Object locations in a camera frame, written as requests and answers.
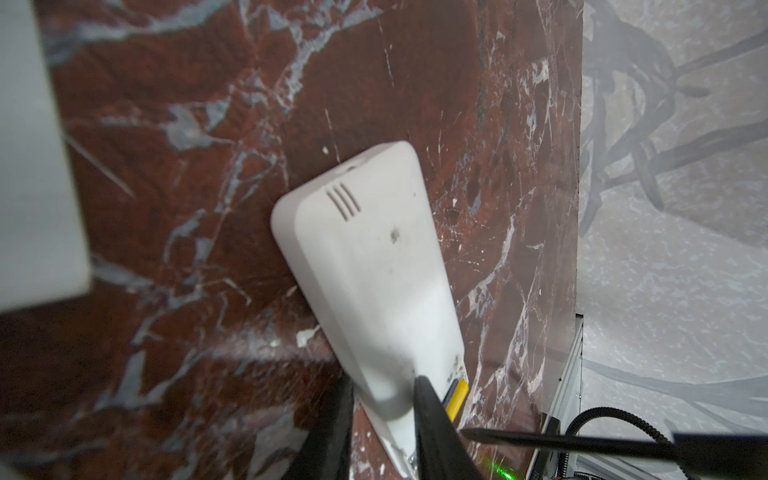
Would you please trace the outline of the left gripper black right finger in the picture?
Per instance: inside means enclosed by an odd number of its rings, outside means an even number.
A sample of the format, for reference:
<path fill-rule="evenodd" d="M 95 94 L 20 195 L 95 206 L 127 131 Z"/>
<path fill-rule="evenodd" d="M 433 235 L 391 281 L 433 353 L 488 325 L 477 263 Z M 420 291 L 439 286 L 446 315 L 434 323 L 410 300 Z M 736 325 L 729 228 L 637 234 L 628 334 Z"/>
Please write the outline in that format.
<path fill-rule="evenodd" d="M 482 479 L 426 376 L 414 382 L 416 459 L 420 479 Z"/>

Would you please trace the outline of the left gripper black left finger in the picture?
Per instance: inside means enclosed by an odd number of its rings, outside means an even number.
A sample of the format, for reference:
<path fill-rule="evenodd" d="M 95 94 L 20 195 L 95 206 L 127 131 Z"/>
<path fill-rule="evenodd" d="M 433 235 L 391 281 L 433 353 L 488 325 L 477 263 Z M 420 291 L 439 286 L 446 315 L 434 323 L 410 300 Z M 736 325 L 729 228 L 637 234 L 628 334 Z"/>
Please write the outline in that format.
<path fill-rule="evenodd" d="M 354 411 L 353 382 L 344 374 L 282 479 L 348 479 Z"/>

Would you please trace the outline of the yellow battery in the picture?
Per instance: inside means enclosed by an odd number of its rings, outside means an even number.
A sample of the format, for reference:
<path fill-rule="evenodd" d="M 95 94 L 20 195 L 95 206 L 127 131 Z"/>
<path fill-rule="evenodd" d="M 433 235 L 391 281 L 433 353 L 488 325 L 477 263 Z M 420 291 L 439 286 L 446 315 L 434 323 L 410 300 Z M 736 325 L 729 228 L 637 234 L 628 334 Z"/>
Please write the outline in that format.
<path fill-rule="evenodd" d="M 463 404 L 469 393 L 469 385 L 462 378 L 455 379 L 444 400 L 443 406 L 451 422 L 454 422 L 459 415 Z"/>

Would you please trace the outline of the white remote control yellow buttons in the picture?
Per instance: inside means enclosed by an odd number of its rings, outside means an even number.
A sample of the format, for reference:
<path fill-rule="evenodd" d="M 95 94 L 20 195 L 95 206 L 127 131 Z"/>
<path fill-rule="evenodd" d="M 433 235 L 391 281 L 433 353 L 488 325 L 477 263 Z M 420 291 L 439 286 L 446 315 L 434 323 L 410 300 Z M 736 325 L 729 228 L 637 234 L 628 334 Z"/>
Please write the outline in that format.
<path fill-rule="evenodd" d="M 465 379 L 465 348 L 424 176 L 405 141 L 280 198 L 276 243 L 397 472 L 416 478 L 413 387 Z"/>

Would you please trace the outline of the pink handled screwdriver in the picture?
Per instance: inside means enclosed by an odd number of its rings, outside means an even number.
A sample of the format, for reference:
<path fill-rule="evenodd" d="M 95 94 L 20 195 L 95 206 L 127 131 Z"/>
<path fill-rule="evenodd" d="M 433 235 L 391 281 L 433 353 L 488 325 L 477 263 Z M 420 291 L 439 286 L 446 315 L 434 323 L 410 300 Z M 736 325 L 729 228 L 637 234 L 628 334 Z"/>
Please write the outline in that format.
<path fill-rule="evenodd" d="M 724 435 L 675 433 L 670 443 L 520 433 L 482 428 L 463 429 L 473 442 L 630 457 L 678 464 L 686 471 L 717 479 L 765 479 L 767 437 L 765 435 Z"/>

